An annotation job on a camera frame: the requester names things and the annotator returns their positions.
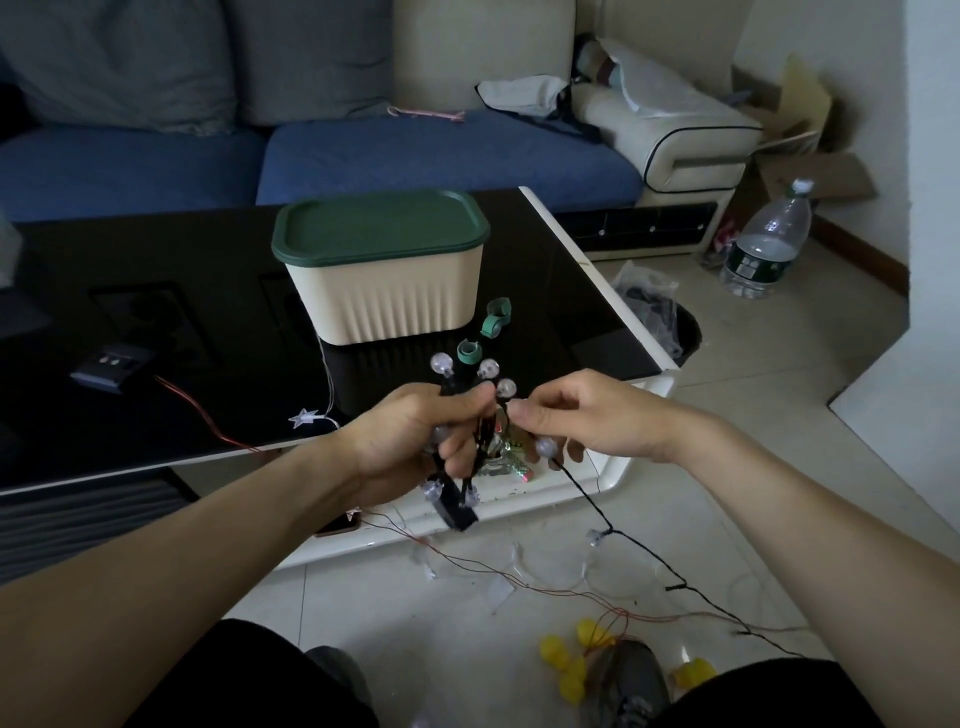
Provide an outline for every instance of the coffee table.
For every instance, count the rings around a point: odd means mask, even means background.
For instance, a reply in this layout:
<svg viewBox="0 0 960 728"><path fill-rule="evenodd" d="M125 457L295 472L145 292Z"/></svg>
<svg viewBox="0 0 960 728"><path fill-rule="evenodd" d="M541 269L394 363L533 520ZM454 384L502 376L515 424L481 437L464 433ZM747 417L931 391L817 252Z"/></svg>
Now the coffee table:
<svg viewBox="0 0 960 728"><path fill-rule="evenodd" d="M319 421L293 429L289 422L302 408L325 409L324 355L335 389L332 416L343 424L404 382L436 380L431 354L476 339L487 301L501 296L513 302L512 323L497 339L481 341L521 396L584 367L668 395L676 366L536 196L526 188L474 196L492 235L473 322L457 331L323 350L271 253L277 207L22 226L24 253L6 297L16 296L17 310L27 306L32 313L19 319L28 330L0 338L0 423L21 445L0 473L0 498L168 476L171 466L246 454L217 440L189 405L152 381L113 395L70 379L86 357L121 341L160 352L160 373L199 401L228 436L260 449L288 447L332 428ZM627 465L592 453L574 474L585 487L604 490ZM562 473L546 469L528 483L499 476L478 487L481 519L578 495ZM396 508L417 533L443 527L417 493ZM400 537L362 528L313 539L285 564L394 538Z"/></svg>

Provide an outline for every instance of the green clip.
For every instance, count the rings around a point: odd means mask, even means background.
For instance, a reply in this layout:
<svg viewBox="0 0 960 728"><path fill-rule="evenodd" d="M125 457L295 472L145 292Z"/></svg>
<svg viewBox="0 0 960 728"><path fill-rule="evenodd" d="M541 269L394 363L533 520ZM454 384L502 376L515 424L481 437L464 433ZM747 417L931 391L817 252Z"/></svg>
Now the green clip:
<svg viewBox="0 0 960 728"><path fill-rule="evenodd" d="M502 330L503 324L500 322L500 319L491 314L483 320L483 327L480 329L480 333L488 339L495 339L500 335L500 331Z"/></svg>
<svg viewBox="0 0 960 728"><path fill-rule="evenodd" d="M510 323L510 314L513 313L513 310L514 307L510 304L510 299L506 297L493 299L487 304L488 317L494 316L502 327Z"/></svg>
<svg viewBox="0 0 960 728"><path fill-rule="evenodd" d="M457 358L464 364L476 364L483 358L483 348L475 341L464 339L457 344Z"/></svg>

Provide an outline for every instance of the cardboard box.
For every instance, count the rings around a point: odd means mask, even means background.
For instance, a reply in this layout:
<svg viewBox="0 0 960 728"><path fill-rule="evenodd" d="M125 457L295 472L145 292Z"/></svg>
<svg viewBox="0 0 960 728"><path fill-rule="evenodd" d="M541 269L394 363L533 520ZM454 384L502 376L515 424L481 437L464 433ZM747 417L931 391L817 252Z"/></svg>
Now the cardboard box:
<svg viewBox="0 0 960 728"><path fill-rule="evenodd" d="M779 87L737 67L732 82L734 91L754 92L751 105L737 108L764 129L763 141L728 207L739 227L770 200L782 197L797 178L813 180L813 201L876 196L874 183L855 154L825 151L833 98L798 56L787 58Z"/></svg>

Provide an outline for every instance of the hand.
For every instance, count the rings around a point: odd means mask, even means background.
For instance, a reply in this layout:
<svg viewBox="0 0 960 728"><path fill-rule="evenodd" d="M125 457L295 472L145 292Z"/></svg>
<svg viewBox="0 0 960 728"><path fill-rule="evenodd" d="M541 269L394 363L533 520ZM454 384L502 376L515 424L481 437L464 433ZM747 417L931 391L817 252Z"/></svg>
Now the hand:
<svg viewBox="0 0 960 728"><path fill-rule="evenodd" d="M511 400L512 423L548 435L576 462L584 447L607 455L676 462L684 423L696 410L590 369L537 387L529 400ZM538 457L533 455L534 462Z"/></svg>
<svg viewBox="0 0 960 728"><path fill-rule="evenodd" d="M476 446L477 420L496 411L494 387L484 382L463 395L441 397L436 384L404 384L380 404L336 432L356 476L355 505L366 507L394 500L436 471L423 454L434 427L450 425L438 446L451 477L468 477Z"/></svg>

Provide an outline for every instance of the left hand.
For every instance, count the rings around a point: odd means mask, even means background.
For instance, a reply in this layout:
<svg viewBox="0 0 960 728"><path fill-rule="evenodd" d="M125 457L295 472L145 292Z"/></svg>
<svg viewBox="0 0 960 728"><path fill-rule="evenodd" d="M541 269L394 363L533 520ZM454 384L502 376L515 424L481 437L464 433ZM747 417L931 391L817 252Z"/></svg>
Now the left hand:
<svg viewBox="0 0 960 728"><path fill-rule="evenodd" d="M452 477L468 477L476 446L477 420L496 411L495 388L484 382L463 395L441 397L436 384L404 384L380 404L334 434L356 476L356 506L388 503L411 491L435 470L423 454L437 425L449 425L439 445Z"/></svg>

